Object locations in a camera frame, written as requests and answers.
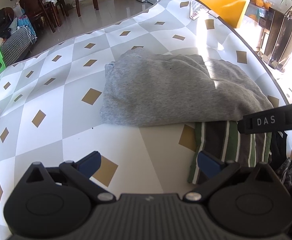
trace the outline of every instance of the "gray patterned cloth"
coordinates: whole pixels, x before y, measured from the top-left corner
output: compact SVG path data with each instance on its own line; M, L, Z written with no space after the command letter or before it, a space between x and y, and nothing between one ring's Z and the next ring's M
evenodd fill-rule
M32 43L30 37L31 31L27 27L21 27L1 46L3 60L7 67L14 64Z
M276 170L276 174L280 178L285 187L292 186L292 159L287 158L284 163Z

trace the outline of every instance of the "sofa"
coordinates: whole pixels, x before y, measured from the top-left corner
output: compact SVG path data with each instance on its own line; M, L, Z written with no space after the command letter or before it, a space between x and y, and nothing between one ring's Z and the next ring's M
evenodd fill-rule
M6 7L5 10L9 17L14 19L13 9ZM12 32L10 38L1 46L5 65L8 67L15 62L23 60L29 52L33 42L31 30L28 27L22 26L18 30Z

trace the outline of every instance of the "folded gray fabric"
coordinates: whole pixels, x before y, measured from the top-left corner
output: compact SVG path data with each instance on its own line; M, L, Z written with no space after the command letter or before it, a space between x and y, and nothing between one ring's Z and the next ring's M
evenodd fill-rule
M236 65L199 55L129 50L105 66L103 123L152 126L239 121L271 109L259 87Z

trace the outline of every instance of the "orange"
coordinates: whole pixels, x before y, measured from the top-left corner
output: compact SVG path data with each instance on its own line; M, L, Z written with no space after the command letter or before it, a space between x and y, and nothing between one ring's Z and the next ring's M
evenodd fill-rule
M271 6L271 3L265 2L263 6L264 6L264 8L266 10L269 10L269 7Z
M263 7L263 0L254 0L254 4L258 7Z

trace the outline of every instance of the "screw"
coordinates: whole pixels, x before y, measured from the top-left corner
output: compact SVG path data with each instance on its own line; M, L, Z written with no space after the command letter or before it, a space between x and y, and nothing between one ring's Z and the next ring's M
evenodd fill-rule
M97 198L100 201L110 201L110 200L113 200L114 195L109 192L103 192L103 193L99 193Z
M198 192L189 192L186 194L186 199L189 201L198 201L201 199L201 194Z

